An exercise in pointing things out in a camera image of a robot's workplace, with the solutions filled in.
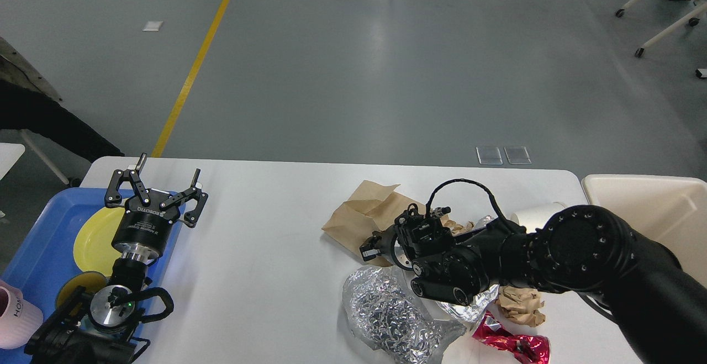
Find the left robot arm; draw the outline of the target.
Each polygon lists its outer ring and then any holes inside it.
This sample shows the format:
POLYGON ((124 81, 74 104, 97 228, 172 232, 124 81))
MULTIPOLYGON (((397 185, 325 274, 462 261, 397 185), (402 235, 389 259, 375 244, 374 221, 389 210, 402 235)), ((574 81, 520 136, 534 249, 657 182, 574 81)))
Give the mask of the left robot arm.
POLYGON ((104 194, 104 207, 122 213, 110 242, 119 256, 106 286, 71 291, 25 345, 32 363, 133 363, 151 346, 135 335, 138 327, 174 311, 169 292, 152 285, 149 269, 164 256, 177 223, 197 225, 209 196, 199 168, 179 193, 147 188, 141 180, 146 160, 142 154, 133 168, 114 170, 104 194))

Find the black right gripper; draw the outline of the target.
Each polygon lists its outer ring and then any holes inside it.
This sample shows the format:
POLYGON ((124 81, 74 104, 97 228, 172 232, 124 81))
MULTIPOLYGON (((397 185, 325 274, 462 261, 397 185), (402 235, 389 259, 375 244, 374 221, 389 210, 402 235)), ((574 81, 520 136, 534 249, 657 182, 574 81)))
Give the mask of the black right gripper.
POLYGON ((386 231, 373 231, 359 246, 364 262, 384 259, 408 272, 440 272, 458 243, 437 215, 400 215, 386 231))

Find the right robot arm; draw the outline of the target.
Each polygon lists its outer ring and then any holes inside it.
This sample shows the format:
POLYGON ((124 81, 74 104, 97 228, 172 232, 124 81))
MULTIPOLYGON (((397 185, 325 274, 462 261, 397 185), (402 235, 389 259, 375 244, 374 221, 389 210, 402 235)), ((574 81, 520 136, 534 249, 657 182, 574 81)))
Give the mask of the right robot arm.
POLYGON ((596 205, 563 209, 528 233, 488 198, 497 218, 462 235, 442 223, 449 207, 409 204, 361 244, 362 259, 414 272, 412 291, 442 303, 468 306, 492 285, 573 291, 619 327, 642 362, 705 362, 705 287, 664 244, 596 205))

